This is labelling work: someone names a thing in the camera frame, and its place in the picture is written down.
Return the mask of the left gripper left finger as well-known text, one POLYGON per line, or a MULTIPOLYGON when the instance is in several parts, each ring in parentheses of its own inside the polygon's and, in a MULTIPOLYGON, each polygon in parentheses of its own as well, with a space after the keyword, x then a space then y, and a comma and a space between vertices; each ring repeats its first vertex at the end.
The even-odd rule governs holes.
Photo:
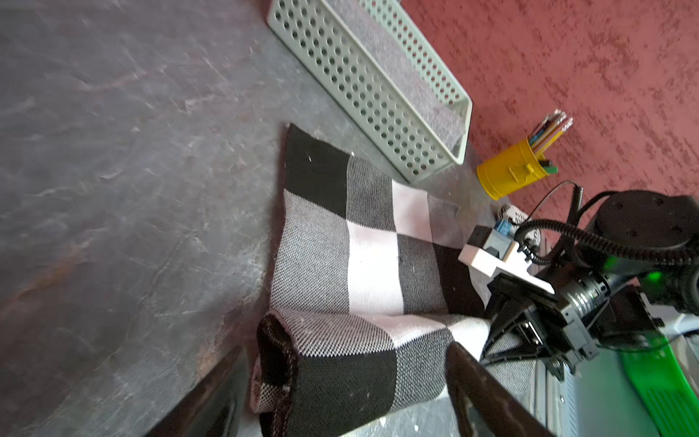
POLYGON ((236 436, 245 409, 249 358, 232 349, 148 436, 236 436))

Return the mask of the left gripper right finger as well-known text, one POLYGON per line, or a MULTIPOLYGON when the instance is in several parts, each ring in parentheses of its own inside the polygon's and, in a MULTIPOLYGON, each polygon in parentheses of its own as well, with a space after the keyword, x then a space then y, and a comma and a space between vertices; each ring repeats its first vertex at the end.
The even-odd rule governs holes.
POLYGON ((478 413, 495 436, 552 434, 458 342, 451 343, 446 349, 445 380, 460 435, 478 434, 469 417, 471 409, 478 413))

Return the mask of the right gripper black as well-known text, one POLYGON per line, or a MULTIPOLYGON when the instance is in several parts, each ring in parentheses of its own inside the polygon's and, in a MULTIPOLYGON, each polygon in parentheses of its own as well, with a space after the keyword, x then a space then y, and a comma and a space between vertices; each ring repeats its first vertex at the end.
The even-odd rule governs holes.
POLYGON ((577 267, 541 272, 545 291, 531 282, 500 273, 488 284, 486 316, 491 331, 481 364, 541 361, 559 381, 600 353, 591 329, 612 296, 612 275, 577 267))

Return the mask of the black white checkered scarf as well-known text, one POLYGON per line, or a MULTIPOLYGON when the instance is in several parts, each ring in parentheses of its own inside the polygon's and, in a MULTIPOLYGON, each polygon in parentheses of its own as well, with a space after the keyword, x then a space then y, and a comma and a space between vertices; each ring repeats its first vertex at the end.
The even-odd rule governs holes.
POLYGON ((262 433, 340 436, 446 398, 448 346, 479 358, 490 330, 458 207, 297 126, 283 197, 250 388, 262 433))

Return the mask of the grey knitted scarf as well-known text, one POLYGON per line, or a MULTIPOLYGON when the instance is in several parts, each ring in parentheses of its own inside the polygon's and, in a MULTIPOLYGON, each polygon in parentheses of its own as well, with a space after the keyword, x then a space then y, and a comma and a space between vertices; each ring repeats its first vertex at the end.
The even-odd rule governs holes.
POLYGON ((368 50, 462 164, 473 101, 399 1, 331 1, 329 6, 368 50))

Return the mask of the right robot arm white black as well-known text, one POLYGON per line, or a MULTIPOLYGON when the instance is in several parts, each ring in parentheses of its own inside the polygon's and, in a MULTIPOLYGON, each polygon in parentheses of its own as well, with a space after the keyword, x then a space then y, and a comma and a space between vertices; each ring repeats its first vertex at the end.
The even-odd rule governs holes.
POLYGON ((573 190, 567 219, 527 218, 513 236, 478 227, 471 244, 539 271, 489 283, 483 365, 540 361, 562 378, 600 351, 650 351, 661 320, 646 304, 698 311, 698 204, 647 190, 573 190))

